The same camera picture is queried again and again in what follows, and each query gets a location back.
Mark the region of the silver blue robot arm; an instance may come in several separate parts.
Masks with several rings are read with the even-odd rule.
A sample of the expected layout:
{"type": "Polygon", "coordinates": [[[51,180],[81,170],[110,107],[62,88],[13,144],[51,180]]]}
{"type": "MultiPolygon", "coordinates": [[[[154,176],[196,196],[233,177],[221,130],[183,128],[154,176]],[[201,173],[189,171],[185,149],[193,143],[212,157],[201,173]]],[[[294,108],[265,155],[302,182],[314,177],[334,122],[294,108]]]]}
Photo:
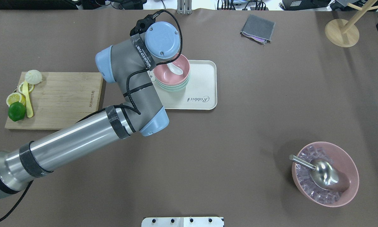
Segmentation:
{"type": "Polygon", "coordinates": [[[0,199],[133,133],[149,136],[166,128],[170,121],[147,71],[172,61],[182,44],[180,27],[159,21],[97,53],[95,62],[102,77],[117,83],[126,100],[14,151],[0,151],[0,199]]]}

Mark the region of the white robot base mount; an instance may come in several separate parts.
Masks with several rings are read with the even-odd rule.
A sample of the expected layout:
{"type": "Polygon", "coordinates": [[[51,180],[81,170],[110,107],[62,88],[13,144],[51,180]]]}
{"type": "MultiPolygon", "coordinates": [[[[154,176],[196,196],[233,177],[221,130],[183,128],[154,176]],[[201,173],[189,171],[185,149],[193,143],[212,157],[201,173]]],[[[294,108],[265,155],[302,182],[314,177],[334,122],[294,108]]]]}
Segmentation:
{"type": "Polygon", "coordinates": [[[223,217],[147,217],[142,227],[224,227],[223,217]]]}

